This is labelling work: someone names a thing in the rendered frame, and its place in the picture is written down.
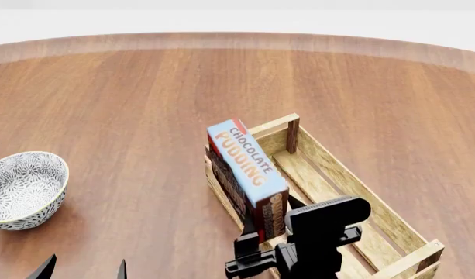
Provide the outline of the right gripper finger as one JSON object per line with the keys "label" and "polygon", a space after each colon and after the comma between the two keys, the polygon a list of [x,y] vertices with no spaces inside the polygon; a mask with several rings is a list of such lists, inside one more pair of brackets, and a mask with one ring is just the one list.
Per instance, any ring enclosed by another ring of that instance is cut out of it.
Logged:
{"label": "right gripper finger", "polygon": [[245,218],[242,234],[234,241],[234,256],[236,259],[257,253],[260,236],[255,229],[252,218]]}
{"label": "right gripper finger", "polygon": [[295,215],[301,215],[303,208],[306,206],[306,204],[299,199],[296,199],[296,197],[288,197],[288,204],[290,206],[290,209],[287,211],[286,216],[295,216]]}

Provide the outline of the chocolate pudding box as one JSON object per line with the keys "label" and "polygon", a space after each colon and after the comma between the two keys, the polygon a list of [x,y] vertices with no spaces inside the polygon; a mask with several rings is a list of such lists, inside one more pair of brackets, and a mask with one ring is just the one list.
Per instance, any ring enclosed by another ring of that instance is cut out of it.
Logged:
{"label": "chocolate pudding box", "polygon": [[212,172],[234,210],[250,215],[259,243],[285,234],[288,183],[239,119],[207,128]]}

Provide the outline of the wooden slatted crate tray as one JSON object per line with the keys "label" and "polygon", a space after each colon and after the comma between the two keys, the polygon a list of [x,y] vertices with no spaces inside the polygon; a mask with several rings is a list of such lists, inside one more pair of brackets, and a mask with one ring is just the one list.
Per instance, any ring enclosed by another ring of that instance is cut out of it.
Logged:
{"label": "wooden slatted crate tray", "polygon": [[[424,239],[410,227],[309,134],[298,115],[286,115],[248,130],[288,183],[288,197],[306,205],[342,196],[361,197],[370,203],[370,217],[358,224],[362,229],[360,241],[337,249],[342,254],[338,279],[435,279],[443,244]],[[207,155],[205,163],[208,185],[243,231],[244,220],[215,178]],[[286,243],[291,231],[286,224],[285,229],[285,234],[260,243],[260,250]]]}

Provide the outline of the white patterned ceramic bowl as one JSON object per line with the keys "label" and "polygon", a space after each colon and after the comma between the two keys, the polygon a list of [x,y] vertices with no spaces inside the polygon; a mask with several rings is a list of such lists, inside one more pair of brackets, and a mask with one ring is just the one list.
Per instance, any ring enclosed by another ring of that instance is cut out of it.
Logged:
{"label": "white patterned ceramic bowl", "polygon": [[0,229],[32,229],[63,204],[69,167],[58,155],[28,151],[0,160]]}

